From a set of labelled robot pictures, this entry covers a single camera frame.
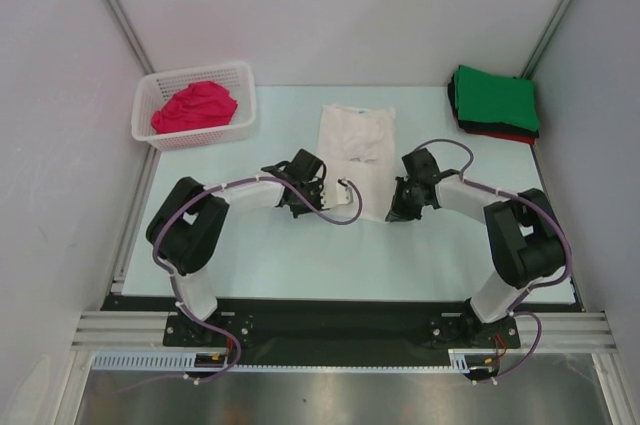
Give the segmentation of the white t shirt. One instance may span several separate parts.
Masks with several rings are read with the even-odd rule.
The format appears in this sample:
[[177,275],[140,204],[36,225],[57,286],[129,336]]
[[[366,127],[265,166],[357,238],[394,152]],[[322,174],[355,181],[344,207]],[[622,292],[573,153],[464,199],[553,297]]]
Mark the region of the white t shirt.
[[391,207],[396,175],[396,110],[325,105],[316,155],[327,165],[328,182],[346,178],[361,193],[360,217],[383,223]]

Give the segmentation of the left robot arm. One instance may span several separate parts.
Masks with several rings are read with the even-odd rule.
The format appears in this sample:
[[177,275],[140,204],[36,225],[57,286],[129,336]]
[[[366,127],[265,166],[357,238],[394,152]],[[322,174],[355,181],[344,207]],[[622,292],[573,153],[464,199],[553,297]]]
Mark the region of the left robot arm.
[[230,212],[287,207],[294,217],[322,211],[327,166],[301,149],[290,161],[266,166],[249,178],[206,187],[183,177],[147,226],[145,237],[152,259],[170,277],[181,311],[189,313],[186,332],[197,343],[214,342],[221,321],[206,267],[210,262]]

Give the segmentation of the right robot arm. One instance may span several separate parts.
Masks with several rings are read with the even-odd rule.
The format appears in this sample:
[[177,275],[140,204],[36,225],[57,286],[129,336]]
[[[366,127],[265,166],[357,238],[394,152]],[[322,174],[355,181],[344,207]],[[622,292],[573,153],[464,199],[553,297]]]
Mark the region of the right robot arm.
[[471,315],[461,321],[469,344],[486,345],[497,334],[496,322],[512,315],[532,291],[567,278],[570,245],[543,191],[515,194],[474,182],[464,170],[442,170],[426,148],[403,156],[402,162],[405,175],[396,179],[388,222],[419,220],[430,207],[486,227],[494,271],[469,299]]

